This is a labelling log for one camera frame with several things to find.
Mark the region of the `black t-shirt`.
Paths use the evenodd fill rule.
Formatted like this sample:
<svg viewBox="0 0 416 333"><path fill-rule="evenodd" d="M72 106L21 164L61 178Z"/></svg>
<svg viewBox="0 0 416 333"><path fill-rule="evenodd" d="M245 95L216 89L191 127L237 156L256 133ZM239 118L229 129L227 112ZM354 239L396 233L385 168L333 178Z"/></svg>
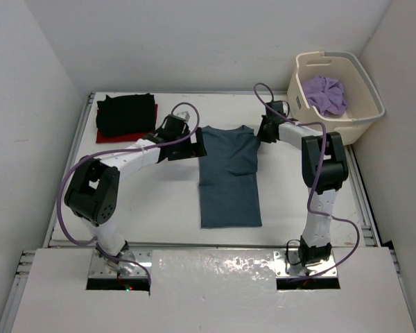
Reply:
<svg viewBox="0 0 416 333"><path fill-rule="evenodd" d="M148 133L155 129L157 112L152 94L110 97L97 101L96 127L104 137Z"/></svg>

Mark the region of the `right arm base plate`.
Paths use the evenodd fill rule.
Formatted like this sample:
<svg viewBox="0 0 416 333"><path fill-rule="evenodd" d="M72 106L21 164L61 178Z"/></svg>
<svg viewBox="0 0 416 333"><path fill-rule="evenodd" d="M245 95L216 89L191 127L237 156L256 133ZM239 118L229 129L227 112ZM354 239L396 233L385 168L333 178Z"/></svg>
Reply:
<svg viewBox="0 0 416 333"><path fill-rule="evenodd" d="M321 259L312 264L303 266L297 249L294 247L280 248L273 251L273 270L276 278L337 278L338 272L335 267L336 261L333 254L327 259Z"/></svg>

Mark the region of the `red t-shirt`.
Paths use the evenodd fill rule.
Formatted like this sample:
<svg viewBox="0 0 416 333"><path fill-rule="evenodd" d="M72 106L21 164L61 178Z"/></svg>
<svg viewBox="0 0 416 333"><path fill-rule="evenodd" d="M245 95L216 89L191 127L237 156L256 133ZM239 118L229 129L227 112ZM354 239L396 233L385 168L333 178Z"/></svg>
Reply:
<svg viewBox="0 0 416 333"><path fill-rule="evenodd" d="M97 109L96 143L135 142L154 131L158 104L135 108Z"/></svg>

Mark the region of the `blue-grey t-shirt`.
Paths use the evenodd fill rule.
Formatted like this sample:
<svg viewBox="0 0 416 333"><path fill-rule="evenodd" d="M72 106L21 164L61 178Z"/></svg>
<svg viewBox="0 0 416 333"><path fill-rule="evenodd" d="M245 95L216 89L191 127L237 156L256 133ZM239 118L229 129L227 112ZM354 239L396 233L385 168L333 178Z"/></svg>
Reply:
<svg viewBox="0 0 416 333"><path fill-rule="evenodd" d="M240 126L202 129L207 155L199 159L201 228L260 228L257 184L260 141Z"/></svg>

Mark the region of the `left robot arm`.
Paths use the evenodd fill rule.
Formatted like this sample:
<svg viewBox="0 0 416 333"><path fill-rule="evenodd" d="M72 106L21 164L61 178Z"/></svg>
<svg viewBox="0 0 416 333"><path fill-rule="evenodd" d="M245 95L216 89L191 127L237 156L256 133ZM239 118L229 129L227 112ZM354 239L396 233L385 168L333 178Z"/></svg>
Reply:
<svg viewBox="0 0 416 333"><path fill-rule="evenodd" d="M206 154L202 128L189 130L186 119L170 114L157 130L133 145L82 158L72 174L64 204L88 227L102 253L119 258L127 241L112 216L122 179L164 160L184 160Z"/></svg>

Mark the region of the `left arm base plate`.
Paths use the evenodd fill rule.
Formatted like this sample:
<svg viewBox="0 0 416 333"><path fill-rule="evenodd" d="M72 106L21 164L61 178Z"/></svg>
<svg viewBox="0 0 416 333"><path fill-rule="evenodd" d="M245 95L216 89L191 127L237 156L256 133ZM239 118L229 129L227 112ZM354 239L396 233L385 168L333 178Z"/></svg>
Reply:
<svg viewBox="0 0 416 333"><path fill-rule="evenodd" d="M98 250L93 251L89 265L88 278L112 279L118 275L121 278L147 278L146 271L150 272L152 267L153 251L132 248L122 258L128 262L115 264L105 258Z"/></svg>

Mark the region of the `purple t-shirt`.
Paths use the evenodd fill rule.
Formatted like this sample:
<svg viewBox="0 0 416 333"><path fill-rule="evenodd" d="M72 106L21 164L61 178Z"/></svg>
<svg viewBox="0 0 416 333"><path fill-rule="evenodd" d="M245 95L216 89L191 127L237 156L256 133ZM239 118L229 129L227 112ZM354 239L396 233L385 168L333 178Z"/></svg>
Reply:
<svg viewBox="0 0 416 333"><path fill-rule="evenodd" d="M346 112L344 86L338 79L315 76L303 82L302 89L308 104L322 116L340 117Z"/></svg>

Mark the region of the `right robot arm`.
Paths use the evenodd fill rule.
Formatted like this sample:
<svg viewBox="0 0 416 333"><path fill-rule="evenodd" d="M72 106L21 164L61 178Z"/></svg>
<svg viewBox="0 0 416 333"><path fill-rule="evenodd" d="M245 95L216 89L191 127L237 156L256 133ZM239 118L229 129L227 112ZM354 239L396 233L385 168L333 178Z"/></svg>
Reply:
<svg viewBox="0 0 416 333"><path fill-rule="evenodd" d="M320 124L302 125L287 118L285 101L265 104L258 131L261 142L285 142L302 153L302 179L309 190L306 225L298 248L299 264L308 266L331 254L330 225L338 191L349 170L339 133L328 133Z"/></svg>

